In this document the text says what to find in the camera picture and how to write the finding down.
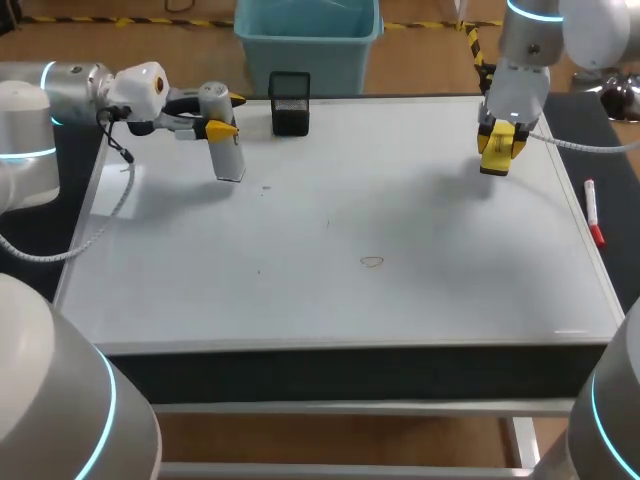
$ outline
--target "black mat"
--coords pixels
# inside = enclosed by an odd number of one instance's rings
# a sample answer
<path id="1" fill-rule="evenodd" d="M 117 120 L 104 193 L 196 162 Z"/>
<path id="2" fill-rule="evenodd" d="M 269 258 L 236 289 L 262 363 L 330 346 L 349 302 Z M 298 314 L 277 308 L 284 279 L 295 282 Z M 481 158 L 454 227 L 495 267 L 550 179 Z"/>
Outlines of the black mat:
<path id="1" fill-rule="evenodd" d="M 56 127 L 60 195 L 39 207 L 0 215 L 0 232 L 20 250 L 54 255 L 69 250 L 84 194 L 91 178 L 102 134 L 98 127 Z M 50 302 L 63 263 L 28 263 L 0 249 L 0 272 L 22 280 Z"/>
<path id="2" fill-rule="evenodd" d="M 618 144 L 593 94 L 554 95 L 545 114 L 557 138 Z M 33 253 L 68 248 L 99 147 L 94 129 L 57 130 L 61 197 L 46 207 L 0 217 L 0 231 Z M 626 311 L 640 294 L 640 184 L 624 155 L 560 153 L 581 200 L 584 180 L 596 181 L 608 242 L 602 256 Z M 48 299 L 53 298 L 60 270 L 26 265 L 0 253 L 0 271 Z M 152 403 L 557 398 L 577 394 L 604 348 L 370 348 L 131 355 L 112 361 Z"/>

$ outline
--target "teal storage bin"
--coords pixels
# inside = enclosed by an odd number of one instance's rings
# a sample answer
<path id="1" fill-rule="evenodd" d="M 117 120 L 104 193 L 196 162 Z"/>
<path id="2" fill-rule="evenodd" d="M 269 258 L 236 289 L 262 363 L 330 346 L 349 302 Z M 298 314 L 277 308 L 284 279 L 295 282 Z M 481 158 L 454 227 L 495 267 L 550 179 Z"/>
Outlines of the teal storage bin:
<path id="1" fill-rule="evenodd" d="M 358 95 L 384 32 L 378 0 L 238 0 L 234 22 L 254 91 L 273 71 L 309 72 L 312 95 Z"/>

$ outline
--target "marker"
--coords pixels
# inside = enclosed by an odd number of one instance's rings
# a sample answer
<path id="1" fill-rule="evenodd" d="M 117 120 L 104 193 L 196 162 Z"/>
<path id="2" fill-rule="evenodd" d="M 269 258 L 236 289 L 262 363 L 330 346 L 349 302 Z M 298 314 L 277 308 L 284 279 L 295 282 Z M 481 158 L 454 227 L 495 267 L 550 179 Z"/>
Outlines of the marker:
<path id="1" fill-rule="evenodd" d="M 596 207 L 596 184 L 589 179 L 584 182 L 584 194 L 587 199 L 587 223 L 596 247 L 604 247 L 605 241 L 598 226 L 598 209 Z"/>

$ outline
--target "cable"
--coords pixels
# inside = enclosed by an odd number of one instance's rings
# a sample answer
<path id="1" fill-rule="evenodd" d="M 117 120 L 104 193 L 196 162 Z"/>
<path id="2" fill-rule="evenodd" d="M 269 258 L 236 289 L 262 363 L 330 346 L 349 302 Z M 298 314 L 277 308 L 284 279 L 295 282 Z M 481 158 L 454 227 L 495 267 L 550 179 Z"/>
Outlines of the cable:
<path id="1" fill-rule="evenodd" d="M 109 124 L 108 127 L 105 127 L 102 124 L 103 113 L 108 113 L 108 118 L 105 119 Z M 134 162 L 133 155 L 131 155 L 129 150 L 124 148 L 122 145 L 118 143 L 118 141 L 115 138 L 113 138 L 114 123 L 118 120 L 126 119 L 130 113 L 131 113 L 131 109 L 127 107 L 125 108 L 105 107 L 105 108 L 101 108 L 96 113 L 96 123 L 98 124 L 98 127 L 100 127 L 100 129 L 102 130 L 102 133 L 107 137 L 107 145 L 110 148 L 113 148 L 114 150 L 116 150 L 120 154 L 120 156 L 129 164 L 129 166 L 127 167 L 127 170 L 129 171 L 129 180 L 127 181 L 127 186 L 125 187 L 124 192 L 122 192 L 122 196 L 120 197 L 120 200 L 118 200 L 118 203 L 116 203 L 116 206 L 113 207 L 113 210 L 109 215 L 109 218 L 107 219 L 106 222 L 104 222 L 104 225 L 102 225 L 102 227 L 96 233 L 94 233 L 93 236 L 89 240 L 87 240 L 84 244 L 80 245 L 77 248 L 74 248 L 73 250 L 69 250 L 68 252 L 65 252 L 65 253 L 59 253 L 57 255 L 44 255 L 44 256 L 30 255 L 28 253 L 18 250 L 9 242 L 9 240 L 7 240 L 2 235 L 0 235 L 0 247 L 4 248 L 8 253 L 13 255 L 14 257 L 17 257 L 21 260 L 26 260 L 27 262 L 53 263 L 53 262 L 60 262 L 63 260 L 69 260 L 71 258 L 77 257 L 102 236 L 102 234 L 107 230 L 109 223 L 111 223 L 111 220 L 113 220 L 113 218 L 116 217 L 118 213 L 120 213 L 120 210 L 122 209 L 125 202 L 127 201 L 127 198 L 129 198 L 129 194 L 131 193 L 131 189 L 133 188 L 133 183 L 136 178 L 136 170 L 135 170 L 135 166 L 133 165 L 133 162 Z"/>
<path id="2" fill-rule="evenodd" d="M 184 13 L 184 12 L 188 12 L 189 10 L 191 10 L 195 6 L 196 6 L 196 0 L 191 0 L 191 3 L 189 4 L 189 6 L 184 7 L 184 8 L 180 8 L 178 10 L 173 10 L 172 8 L 169 8 L 169 0 L 164 0 L 164 11 L 165 12 L 169 12 L 169 13 Z"/>
<path id="3" fill-rule="evenodd" d="M 108 122 L 109 127 L 105 127 L 102 124 L 102 114 L 108 113 L 109 116 L 105 120 Z M 96 123 L 105 137 L 107 137 L 107 145 L 110 148 L 113 148 L 116 152 L 120 154 L 120 156 L 124 159 L 125 162 L 132 164 L 133 163 L 133 155 L 131 152 L 120 145 L 115 138 L 113 138 L 113 125 L 118 120 L 125 120 L 129 114 L 131 114 L 131 109 L 128 107 L 118 108 L 118 107 L 104 107 L 96 112 Z"/>
<path id="4" fill-rule="evenodd" d="M 636 148 L 640 148 L 640 141 L 633 142 L 628 145 L 622 145 L 619 147 L 592 147 L 590 145 L 581 145 L 579 143 L 565 142 L 564 140 L 557 140 L 555 138 L 545 137 L 543 135 L 538 135 L 537 133 L 533 133 L 533 132 L 530 133 L 529 136 L 535 138 L 536 140 L 540 140 L 545 143 L 556 145 L 557 147 L 569 148 L 571 150 L 578 150 L 580 152 L 625 153 L 631 150 L 635 150 Z"/>
<path id="5" fill-rule="evenodd" d="M 124 192 L 122 192 L 122 196 L 120 197 L 120 200 L 118 200 L 118 203 L 116 203 L 116 206 L 113 207 L 113 210 L 109 215 L 109 218 L 104 222 L 100 230 L 94 233 L 89 240 L 87 240 L 84 244 L 80 245 L 79 247 L 74 248 L 73 250 L 69 250 L 68 252 L 65 252 L 65 253 L 60 253 L 58 255 L 46 255 L 46 256 L 30 255 L 28 253 L 24 253 L 18 250 L 9 242 L 9 240 L 4 238 L 4 236 L 2 235 L 0 235 L 0 246 L 4 248 L 8 253 L 13 255 L 14 257 L 17 257 L 21 260 L 26 260 L 27 262 L 53 263 L 53 262 L 60 262 L 63 260 L 69 260 L 71 258 L 77 257 L 102 236 L 102 234 L 107 230 L 107 227 L 111 223 L 111 220 L 113 220 L 118 215 L 118 213 L 120 213 L 120 210 L 122 210 L 122 207 L 127 201 L 127 198 L 129 198 L 129 194 L 131 193 L 131 189 L 133 188 L 133 183 L 136 178 L 136 170 L 133 163 L 127 167 L 127 170 L 129 170 L 129 181 L 127 182 L 127 186 L 125 187 Z"/>

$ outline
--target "wooden floor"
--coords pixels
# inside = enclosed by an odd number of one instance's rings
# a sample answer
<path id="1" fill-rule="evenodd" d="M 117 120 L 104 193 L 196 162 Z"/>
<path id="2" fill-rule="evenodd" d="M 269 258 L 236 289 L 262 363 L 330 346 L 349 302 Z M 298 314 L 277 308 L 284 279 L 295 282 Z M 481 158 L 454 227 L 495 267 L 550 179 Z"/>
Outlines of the wooden floor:
<path id="1" fill-rule="evenodd" d="M 178 8 L 187 0 L 171 0 Z M 29 15 L 171 17 L 162 0 L 24 0 Z M 380 0 L 388 22 L 455 18 L 452 0 Z M 471 0 L 468 20 L 500 20 L 504 0 Z M 233 18 L 234 0 L 198 0 L 174 18 Z M 500 28 L 485 27 L 480 42 L 495 62 Z M 170 82 L 194 87 L 220 80 L 251 93 L 244 54 L 231 30 L 163 25 L 24 25 L 0 38 L 0 61 L 102 62 L 118 70 L 159 61 Z M 553 67 L 554 91 L 567 91 L 576 68 Z M 367 93 L 472 93 L 478 79 L 464 34 L 446 29 L 389 30 L 372 50 Z M 638 138 L 634 125 L 615 125 L 621 140 Z M 640 172 L 640 155 L 632 163 Z M 162 415 L 167 461 L 357 463 L 379 465 L 508 466 L 504 429 L 495 418 Z M 566 422 L 537 419 L 544 451 Z"/>

